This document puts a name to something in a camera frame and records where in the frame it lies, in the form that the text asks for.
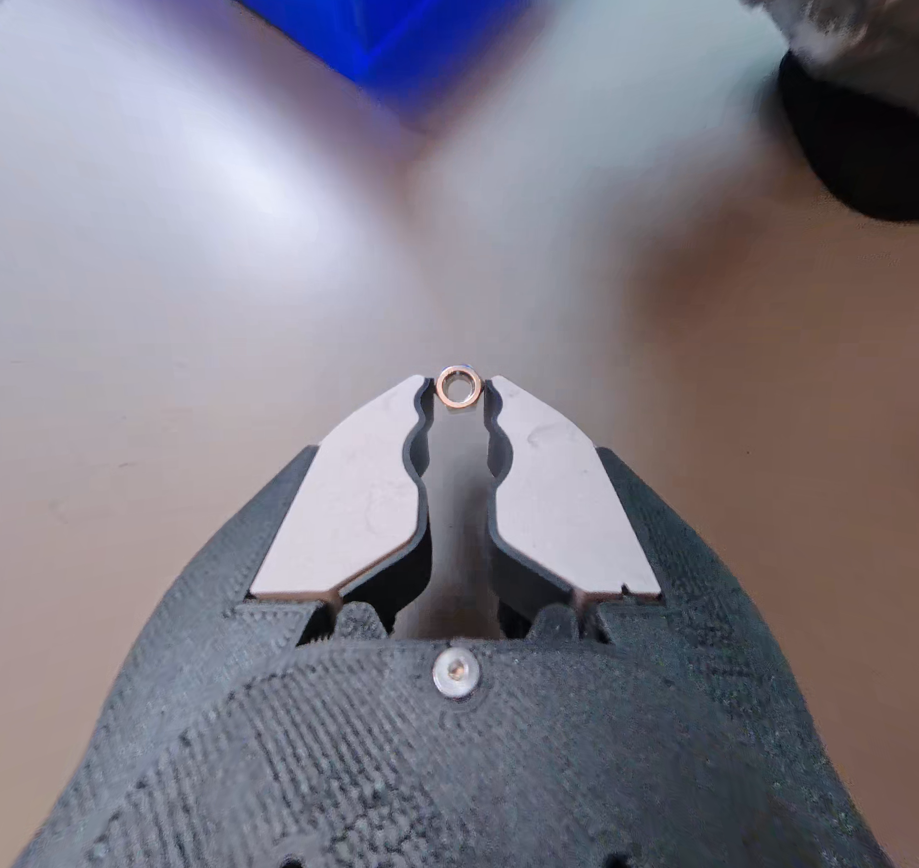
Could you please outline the steel hex nut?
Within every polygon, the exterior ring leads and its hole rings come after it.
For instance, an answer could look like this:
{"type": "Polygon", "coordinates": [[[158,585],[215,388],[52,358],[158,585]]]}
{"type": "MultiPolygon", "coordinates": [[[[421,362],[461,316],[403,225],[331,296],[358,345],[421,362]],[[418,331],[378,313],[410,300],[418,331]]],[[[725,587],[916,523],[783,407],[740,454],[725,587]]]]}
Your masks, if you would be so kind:
{"type": "Polygon", "coordinates": [[[480,375],[468,365],[445,367],[435,382],[437,397],[449,412],[475,407],[483,389],[480,375]]]}

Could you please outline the blue plastic bin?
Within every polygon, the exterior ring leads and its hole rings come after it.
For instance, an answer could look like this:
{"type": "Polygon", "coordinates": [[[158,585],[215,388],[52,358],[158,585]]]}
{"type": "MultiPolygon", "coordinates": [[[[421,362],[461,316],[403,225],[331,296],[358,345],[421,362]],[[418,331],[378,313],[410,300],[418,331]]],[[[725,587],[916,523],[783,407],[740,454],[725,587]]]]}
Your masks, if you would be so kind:
{"type": "Polygon", "coordinates": [[[451,119],[532,33],[534,0],[225,0],[410,122],[451,119]]]}

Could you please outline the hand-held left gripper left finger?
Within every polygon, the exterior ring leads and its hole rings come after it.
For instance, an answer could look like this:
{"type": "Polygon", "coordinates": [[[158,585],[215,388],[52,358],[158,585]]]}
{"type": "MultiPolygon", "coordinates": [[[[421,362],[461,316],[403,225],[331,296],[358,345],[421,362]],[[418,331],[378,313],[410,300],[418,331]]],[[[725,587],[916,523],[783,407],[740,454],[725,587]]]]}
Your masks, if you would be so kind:
{"type": "Polygon", "coordinates": [[[394,627],[432,574],[422,477],[433,399],[433,380],[411,376],[320,442],[251,584],[254,598],[362,602],[394,627]]]}

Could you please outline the person's right forearm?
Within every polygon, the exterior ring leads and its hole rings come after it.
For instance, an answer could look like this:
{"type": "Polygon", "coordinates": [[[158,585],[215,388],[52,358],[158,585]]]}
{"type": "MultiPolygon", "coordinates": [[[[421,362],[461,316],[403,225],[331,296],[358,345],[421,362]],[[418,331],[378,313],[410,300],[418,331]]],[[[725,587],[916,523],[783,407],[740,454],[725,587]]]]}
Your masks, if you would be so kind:
{"type": "Polygon", "coordinates": [[[918,111],[918,0],[739,0],[811,76],[918,111]]]}

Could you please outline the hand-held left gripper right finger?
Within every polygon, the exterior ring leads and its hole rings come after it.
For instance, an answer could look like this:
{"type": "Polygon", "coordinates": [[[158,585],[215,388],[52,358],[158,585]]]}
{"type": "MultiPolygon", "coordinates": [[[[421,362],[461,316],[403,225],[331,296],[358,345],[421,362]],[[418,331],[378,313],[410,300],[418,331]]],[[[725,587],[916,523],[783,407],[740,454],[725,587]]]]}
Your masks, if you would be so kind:
{"type": "Polygon", "coordinates": [[[662,588],[608,474],[574,422],[506,377],[487,381],[491,583],[534,621],[561,604],[658,602],[662,588]]]}

